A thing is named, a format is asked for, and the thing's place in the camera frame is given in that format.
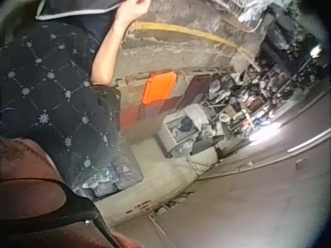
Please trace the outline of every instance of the light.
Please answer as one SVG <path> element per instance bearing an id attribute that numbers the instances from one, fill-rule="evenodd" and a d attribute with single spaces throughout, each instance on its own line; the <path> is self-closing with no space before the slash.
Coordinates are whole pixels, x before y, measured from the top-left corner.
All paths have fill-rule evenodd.
<path id="1" fill-rule="evenodd" d="M 317 58 L 320 56 L 320 53 L 322 52 L 322 46 L 321 45 L 317 45 L 315 46 L 311 51 L 310 51 L 310 56 L 312 58 Z"/>
<path id="2" fill-rule="evenodd" d="M 279 133 L 279 128 L 281 124 L 280 123 L 272 123 L 267 127 L 261 128 L 256 133 L 252 134 L 249 137 L 249 140 L 252 141 L 252 145 L 260 144 L 261 142 L 264 142 L 265 140 L 275 136 L 277 133 Z"/>

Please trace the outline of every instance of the person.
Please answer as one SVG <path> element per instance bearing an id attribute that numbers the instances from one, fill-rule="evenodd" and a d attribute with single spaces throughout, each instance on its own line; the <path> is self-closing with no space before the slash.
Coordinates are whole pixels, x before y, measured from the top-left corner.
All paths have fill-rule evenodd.
<path id="1" fill-rule="evenodd" d="M 36 22 L 0 49 L 0 183 L 53 179 L 74 189 L 109 165 L 119 133 L 121 95 L 111 87 L 117 53 L 127 28 L 150 4 L 125 0 L 106 14 Z M 38 208 L 28 204 L 28 196 L 38 193 L 25 192 L 15 206 L 0 199 L 0 216 L 47 212 L 55 203 L 40 198 L 34 202 Z M 113 235 L 122 247 L 140 247 Z M 9 246 L 18 244 L 112 247 L 82 223 L 21 237 Z"/>

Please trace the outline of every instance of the metal bar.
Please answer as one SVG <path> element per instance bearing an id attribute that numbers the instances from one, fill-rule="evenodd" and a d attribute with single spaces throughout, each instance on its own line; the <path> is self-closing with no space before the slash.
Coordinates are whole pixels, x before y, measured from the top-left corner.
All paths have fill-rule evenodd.
<path id="1" fill-rule="evenodd" d="M 154 224 L 155 228 L 160 231 L 165 238 L 168 240 L 171 248 L 177 248 L 177 246 L 172 242 L 172 240 L 170 239 L 170 237 L 167 235 L 166 231 L 163 230 L 163 228 L 157 223 L 156 219 L 154 218 L 154 216 L 152 216 L 151 214 L 148 215 L 148 218 L 150 219 L 150 221 Z"/>

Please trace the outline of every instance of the black fabric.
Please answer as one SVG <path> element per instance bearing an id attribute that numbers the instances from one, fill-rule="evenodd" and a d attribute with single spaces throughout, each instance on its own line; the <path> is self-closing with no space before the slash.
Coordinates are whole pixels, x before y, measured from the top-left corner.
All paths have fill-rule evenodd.
<path id="1" fill-rule="evenodd" d="M 96 51 L 78 27 L 43 22 L 0 50 L 0 134 L 30 138 L 75 188 L 111 165 L 120 92 L 93 86 Z"/>
<path id="2" fill-rule="evenodd" d="M 97 51 L 115 20 L 116 12 L 114 9 L 103 14 L 76 15 L 55 21 L 81 28 L 87 33 L 92 49 Z"/>
<path id="3" fill-rule="evenodd" d="M 94 11 L 103 11 L 116 7 L 122 0 L 45 0 L 40 16 L 51 16 L 54 14 L 75 15 L 77 11 L 84 10 L 84 14 L 95 13 Z"/>

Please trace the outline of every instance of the stone wall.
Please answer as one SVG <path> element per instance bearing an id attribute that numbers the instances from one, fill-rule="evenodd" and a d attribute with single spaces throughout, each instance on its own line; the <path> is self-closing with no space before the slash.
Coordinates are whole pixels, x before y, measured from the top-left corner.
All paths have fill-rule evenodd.
<path id="1" fill-rule="evenodd" d="M 245 33 L 200 0 L 154 0 L 150 12 L 139 22 L 175 25 L 172 28 L 176 31 L 162 25 L 154 25 L 153 30 L 130 29 L 118 55 L 115 77 L 151 70 L 229 64 L 243 71 L 248 65 L 247 58 L 235 47 L 249 51 L 248 56 L 254 59 L 270 20 L 270 17 L 264 20 L 256 32 Z M 205 38 L 190 35 L 188 30 L 203 32 Z M 223 43 L 212 40 L 208 34 L 220 37 Z"/>

